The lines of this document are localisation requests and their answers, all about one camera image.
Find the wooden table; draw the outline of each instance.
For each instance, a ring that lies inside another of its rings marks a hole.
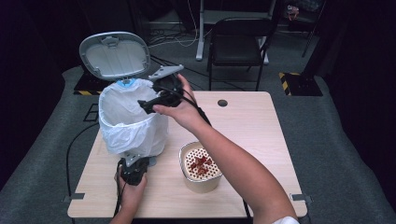
[[[194,94],[213,127],[261,161],[288,195],[302,193],[269,93],[196,91]],[[221,107],[218,100],[226,100],[228,105]],[[157,164],[148,168],[148,184],[136,217],[246,216],[242,198],[224,176],[218,187],[208,193],[199,194],[187,189],[178,152],[193,141],[196,138],[191,133],[169,118],[168,141],[163,153],[157,157]],[[99,132],[76,189],[76,193],[84,193],[84,198],[70,203],[70,217],[113,217],[117,200],[113,177],[119,159],[118,155],[108,154]],[[304,201],[291,202],[297,216],[305,216]]]

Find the dark background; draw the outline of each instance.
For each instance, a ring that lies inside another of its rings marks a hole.
[[[333,1],[332,13],[326,13],[322,19],[322,30],[339,15],[341,8],[345,9],[345,2],[349,7],[347,13],[342,14],[340,26],[345,24],[346,29],[341,48],[328,55],[335,63],[327,70],[325,80],[344,131],[375,172],[395,208],[396,24],[393,12],[396,3]],[[170,3],[163,4],[185,8],[178,1]],[[135,0],[1,1],[1,187],[59,101],[64,88],[62,72],[80,65],[79,43],[88,35],[108,31],[147,35],[142,21],[148,18],[138,10],[138,6],[146,6],[140,4],[143,3]],[[325,55],[328,51],[316,54]]]

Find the finger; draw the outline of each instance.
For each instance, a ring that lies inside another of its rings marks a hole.
[[[119,167],[119,171],[114,174],[114,180],[117,181],[117,176],[120,177],[121,175],[121,167]]]
[[[164,105],[154,105],[152,109],[158,114],[170,116],[172,114],[173,107],[168,107]]]
[[[183,77],[181,74],[178,74],[177,77],[183,84],[183,89],[185,91],[188,91],[189,93],[191,93],[191,86],[190,86],[189,81],[185,77]]]
[[[144,173],[142,176],[142,180],[140,181],[139,185],[137,185],[140,188],[144,188],[148,183],[148,177],[147,177],[147,173]]]

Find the black device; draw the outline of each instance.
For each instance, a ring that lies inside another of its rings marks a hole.
[[[152,89],[159,93],[150,101],[137,101],[146,113],[154,113],[154,105],[178,106],[183,95],[183,85],[175,76],[162,77],[153,82]]]
[[[128,166],[125,158],[121,158],[120,176],[129,185],[137,186],[142,181],[143,174],[148,171],[149,157],[140,158],[131,166]]]

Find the white plastic bag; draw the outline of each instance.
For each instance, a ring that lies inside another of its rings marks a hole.
[[[141,157],[157,156],[163,152],[168,135],[168,117],[147,114],[137,100],[157,97],[152,82],[134,79],[130,87],[113,83],[99,97],[99,123],[107,150]]]

